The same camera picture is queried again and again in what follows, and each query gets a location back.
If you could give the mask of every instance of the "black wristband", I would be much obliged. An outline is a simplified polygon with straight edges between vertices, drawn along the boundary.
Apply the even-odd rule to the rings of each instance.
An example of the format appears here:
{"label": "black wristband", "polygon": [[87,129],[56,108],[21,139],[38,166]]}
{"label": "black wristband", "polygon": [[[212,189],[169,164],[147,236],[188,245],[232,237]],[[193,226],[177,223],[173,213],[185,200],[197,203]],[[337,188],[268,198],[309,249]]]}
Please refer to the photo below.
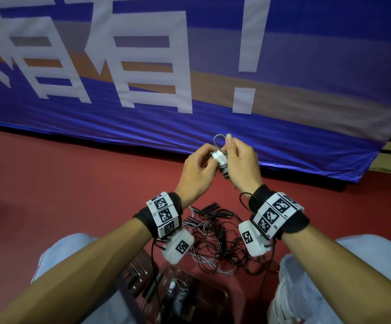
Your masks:
{"label": "black wristband", "polygon": [[[180,197],[175,192],[170,192],[168,195],[171,201],[173,201],[173,206],[179,214],[179,225],[181,225],[181,215],[183,213],[183,210]],[[154,218],[152,217],[152,213],[150,212],[148,207],[144,207],[143,209],[141,209],[137,214],[133,216],[133,218],[137,218],[138,220],[140,220],[140,222],[142,222],[144,226],[148,228],[150,234],[152,234],[152,237],[154,239],[158,237],[158,227],[156,226]]]}
{"label": "black wristband", "polygon": [[[270,190],[266,185],[261,185],[249,199],[249,208],[253,213],[257,213],[260,207],[276,192]],[[285,233],[297,233],[310,223],[310,219],[305,216],[300,210],[296,211],[278,230],[274,238],[281,239],[282,234]]]}

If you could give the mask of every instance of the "person's left forearm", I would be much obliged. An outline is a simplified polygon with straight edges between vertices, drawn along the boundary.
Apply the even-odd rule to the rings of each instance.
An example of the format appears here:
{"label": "person's left forearm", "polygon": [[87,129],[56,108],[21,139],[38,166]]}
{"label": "person's left forearm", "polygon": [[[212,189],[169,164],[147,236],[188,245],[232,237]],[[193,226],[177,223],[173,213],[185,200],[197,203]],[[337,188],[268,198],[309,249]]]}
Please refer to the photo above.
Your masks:
{"label": "person's left forearm", "polygon": [[76,322],[151,238],[131,219],[34,281],[0,314],[0,324]]}

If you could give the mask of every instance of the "wristband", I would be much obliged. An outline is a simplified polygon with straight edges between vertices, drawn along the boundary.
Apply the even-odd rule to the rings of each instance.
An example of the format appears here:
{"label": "wristband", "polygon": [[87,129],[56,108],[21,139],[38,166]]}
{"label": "wristband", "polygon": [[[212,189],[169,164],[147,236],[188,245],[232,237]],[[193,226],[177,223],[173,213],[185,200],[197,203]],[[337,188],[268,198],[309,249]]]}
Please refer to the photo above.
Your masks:
{"label": "wristband", "polygon": [[280,240],[282,233],[299,232],[310,223],[300,204],[283,192],[270,190],[266,185],[261,185],[254,192],[249,207],[254,213],[251,223],[268,240]]}
{"label": "wristband", "polygon": [[166,237],[182,224],[182,203],[175,192],[162,192],[146,201],[146,204],[147,207],[141,209],[133,218],[140,220],[154,239]]}

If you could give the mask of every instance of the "person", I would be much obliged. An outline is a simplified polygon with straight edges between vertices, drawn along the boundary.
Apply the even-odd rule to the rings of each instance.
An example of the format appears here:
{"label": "person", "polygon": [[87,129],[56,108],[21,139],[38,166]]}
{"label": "person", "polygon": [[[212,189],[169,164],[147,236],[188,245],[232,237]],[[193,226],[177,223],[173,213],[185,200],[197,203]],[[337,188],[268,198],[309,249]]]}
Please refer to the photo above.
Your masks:
{"label": "person", "polygon": [[[176,205],[179,212],[212,183],[217,163],[210,152],[216,149],[206,144],[185,161],[174,191],[175,205],[181,203],[181,207]],[[260,191],[268,190],[250,146],[227,134],[223,150],[228,154],[231,182],[239,191],[260,197]],[[248,196],[251,206],[254,200]],[[146,212],[140,211],[99,239],[75,234],[47,250],[33,282],[0,314],[0,324],[77,323],[157,234],[141,213]],[[390,241],[360,236],[337,242],[309,220],[295,223],[293,232],[289,231],[284,229],[280,239],[292,255],[281,261],[280,284],[268,310],[269,323],[391,323]],[[115,295],[84,323],[138,323],[140,310],[134,310],[129,302]]]}

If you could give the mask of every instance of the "person's left hand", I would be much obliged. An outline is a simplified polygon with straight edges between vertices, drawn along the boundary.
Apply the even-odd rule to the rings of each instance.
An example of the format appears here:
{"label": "person's left hand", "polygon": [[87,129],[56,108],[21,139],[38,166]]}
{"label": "person's left hand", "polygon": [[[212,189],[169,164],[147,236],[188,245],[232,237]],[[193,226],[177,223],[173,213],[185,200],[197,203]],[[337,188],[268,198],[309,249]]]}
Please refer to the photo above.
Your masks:
{"label": "person's left hand", "polygon": [[205,144],[185,160],[182,175],[175,190],[182,201],[182,209],[196,201],[212,184],[218,163],[210,153],[215,150],[218,148]]}

